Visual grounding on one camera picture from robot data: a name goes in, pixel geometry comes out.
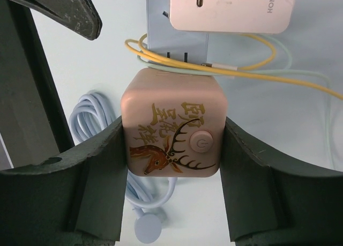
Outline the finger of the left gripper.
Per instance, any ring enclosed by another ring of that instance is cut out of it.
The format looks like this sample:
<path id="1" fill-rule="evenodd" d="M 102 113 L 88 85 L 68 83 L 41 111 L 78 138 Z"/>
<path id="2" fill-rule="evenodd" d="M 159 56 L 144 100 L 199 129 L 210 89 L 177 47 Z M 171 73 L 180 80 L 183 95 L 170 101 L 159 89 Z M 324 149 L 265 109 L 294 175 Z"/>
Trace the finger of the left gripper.
<path id="1" fill-rule="evenodd" d="M 79 35 L 95 40 L 102 20 L 92 0 L 10 0 L 33 9 Z"/>

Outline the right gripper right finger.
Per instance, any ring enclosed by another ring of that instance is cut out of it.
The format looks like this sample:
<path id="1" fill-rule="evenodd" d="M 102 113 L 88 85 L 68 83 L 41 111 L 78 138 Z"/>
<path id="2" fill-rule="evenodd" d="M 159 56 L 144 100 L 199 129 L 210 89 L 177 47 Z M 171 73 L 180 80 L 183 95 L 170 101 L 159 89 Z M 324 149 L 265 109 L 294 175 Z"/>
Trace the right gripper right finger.
<path id="1" fill-rule="evenodd" d="M 342 172 L 282 153 L 226 120 L 220 174 L 237 245 L 342 245 Z"/>

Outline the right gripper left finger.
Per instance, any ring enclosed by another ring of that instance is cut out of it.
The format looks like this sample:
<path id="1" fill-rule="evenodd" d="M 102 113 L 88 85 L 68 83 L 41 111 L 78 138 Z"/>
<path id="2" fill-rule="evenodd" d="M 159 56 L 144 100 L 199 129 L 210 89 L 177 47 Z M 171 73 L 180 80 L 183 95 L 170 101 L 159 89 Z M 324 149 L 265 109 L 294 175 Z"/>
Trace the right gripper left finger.
<path id="1" fill-rule="evenodd" d="M 1 245 L 114 245 L 128 168 L 122 120 L 43 164 L 1 172 Z"/>

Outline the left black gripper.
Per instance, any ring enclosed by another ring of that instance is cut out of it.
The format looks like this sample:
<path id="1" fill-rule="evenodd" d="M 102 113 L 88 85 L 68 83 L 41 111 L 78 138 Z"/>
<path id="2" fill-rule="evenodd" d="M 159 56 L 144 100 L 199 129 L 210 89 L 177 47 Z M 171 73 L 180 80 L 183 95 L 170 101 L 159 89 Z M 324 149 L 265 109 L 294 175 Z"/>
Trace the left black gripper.
<path id="1" fill-rule="evenodd" d="M 74 146 L 31 11 L 1 0 L 1 170 Z"/>

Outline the pink deer cube socket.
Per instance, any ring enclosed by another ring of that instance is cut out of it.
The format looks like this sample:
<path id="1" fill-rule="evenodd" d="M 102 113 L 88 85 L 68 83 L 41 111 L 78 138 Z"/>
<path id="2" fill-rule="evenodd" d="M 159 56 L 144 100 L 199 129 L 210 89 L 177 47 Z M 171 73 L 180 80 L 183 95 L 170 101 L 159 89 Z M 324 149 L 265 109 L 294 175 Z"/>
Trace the pink deer cube socket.
<path id="1" fill-rule="evenodd" d="M 140 70 L 121 98 L 130 171 L 145 177 L 214 175 L 227 108 L 212 76 Z"/>

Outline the white Honor charger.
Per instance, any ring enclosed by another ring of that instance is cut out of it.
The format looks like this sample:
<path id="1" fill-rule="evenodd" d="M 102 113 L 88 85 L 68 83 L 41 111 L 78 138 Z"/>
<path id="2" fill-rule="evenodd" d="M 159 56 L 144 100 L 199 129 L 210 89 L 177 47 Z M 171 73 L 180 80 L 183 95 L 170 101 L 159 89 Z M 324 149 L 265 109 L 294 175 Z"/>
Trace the white Honor charger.
<path id="1" fill-rule="evenodd" d="M 279 34 L 295 0 L 170 0 L 169 20 L 180 31 Z"/>

